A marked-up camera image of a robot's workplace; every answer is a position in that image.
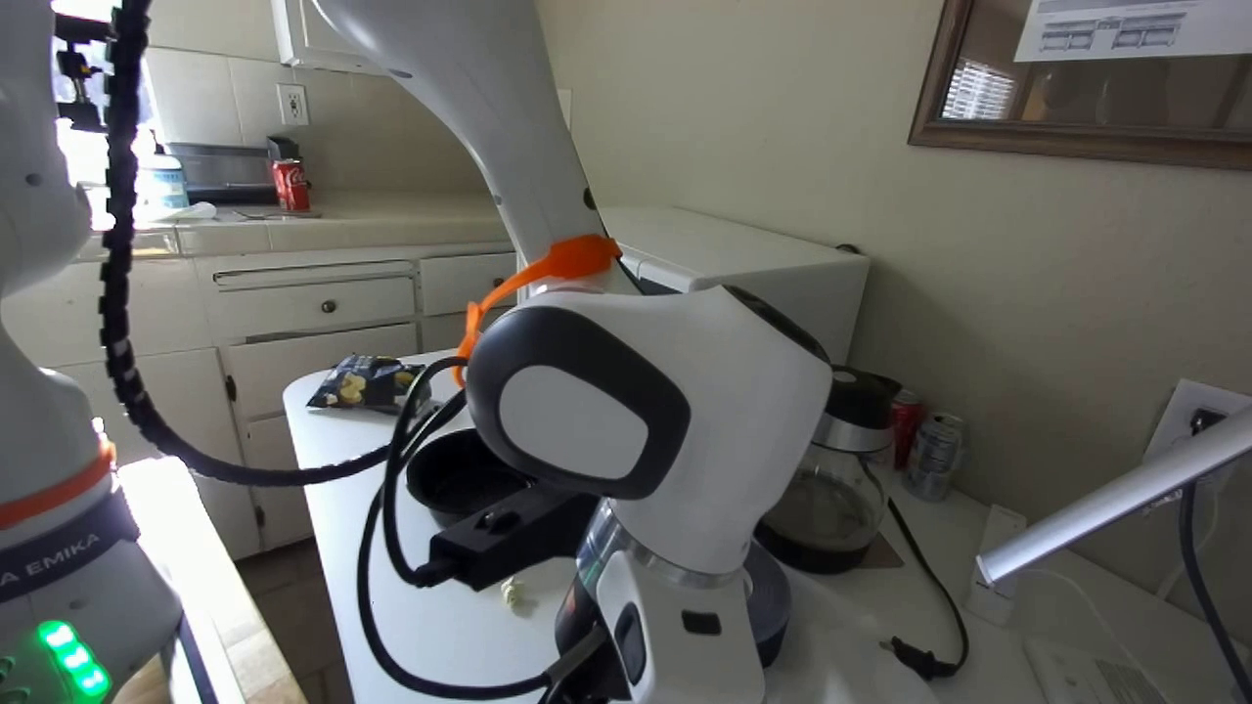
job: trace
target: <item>framed sign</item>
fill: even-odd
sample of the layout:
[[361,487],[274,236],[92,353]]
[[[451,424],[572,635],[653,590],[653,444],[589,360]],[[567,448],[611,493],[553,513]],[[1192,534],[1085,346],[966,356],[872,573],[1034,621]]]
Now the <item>framed sign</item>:
[[1252,173],[1252,0],[941,0],[908,140]]

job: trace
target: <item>red can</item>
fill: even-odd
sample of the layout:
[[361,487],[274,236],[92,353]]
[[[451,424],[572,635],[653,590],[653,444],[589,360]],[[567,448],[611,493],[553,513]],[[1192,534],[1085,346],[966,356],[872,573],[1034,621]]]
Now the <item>red can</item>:
[[310,212],[310,175],[300,161],[274,161],[274,192],[280,212]]

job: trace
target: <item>white wall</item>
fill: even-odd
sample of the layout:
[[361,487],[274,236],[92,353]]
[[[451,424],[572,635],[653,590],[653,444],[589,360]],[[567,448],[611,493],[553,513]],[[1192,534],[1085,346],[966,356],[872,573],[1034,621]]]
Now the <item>white wall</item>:
[[[482,192],[467,149],[391,80],[280,66],[271,0],[158,0],[149,70],[164,140],[291,132],[318,192]],[[313,126],[278,123],[280,83],[310,90]]]
[[[970,419],[962,487],[1034,515],[1123,474],[1176,377],[1252,392],[1252,175],[911,149],[939,0],[546,0],[601,205],[861,244],[857,366]],[[1228,505],[1252,497],[1252,474]],[[1223,513],[1223,543],[1252,521]],[[1085,543],[1155,582],[1158,513]],[[1218,573],[1244,638],[1252,578]]]

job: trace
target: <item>green light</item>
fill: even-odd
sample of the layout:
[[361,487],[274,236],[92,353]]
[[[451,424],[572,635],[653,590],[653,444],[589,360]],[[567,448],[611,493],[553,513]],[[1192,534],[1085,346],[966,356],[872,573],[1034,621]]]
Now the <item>green light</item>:
[[92,661],[85,641],[77,641],[77,630],[70,621],[38,621],[34,625],[38,645],[52,654],[52,661],[61,669],[61,676],[77,689],[81,701],[104,701],[112,682]]

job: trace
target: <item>picture frame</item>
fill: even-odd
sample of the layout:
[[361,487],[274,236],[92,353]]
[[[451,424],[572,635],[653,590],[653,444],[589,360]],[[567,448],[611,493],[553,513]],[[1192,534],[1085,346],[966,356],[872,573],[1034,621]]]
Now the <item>picture frame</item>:
[[[1114,0],[1052,4],[1146,10]],[[931,64],[911,114],[911,145],[1252,173],[1252,53],[1200,54],[1228,49],[1204,49],[1204,37],[1174,37],[1176,49],[1167,53],[1183,54],[1127,53],[1129,60],[1114,60],[1088,44],[1095,60],[1063,54],[1052,64],[1022,64],[1024,37],[1042,37],[1037,10],[1050,10],[1050,0],[941,0]]]

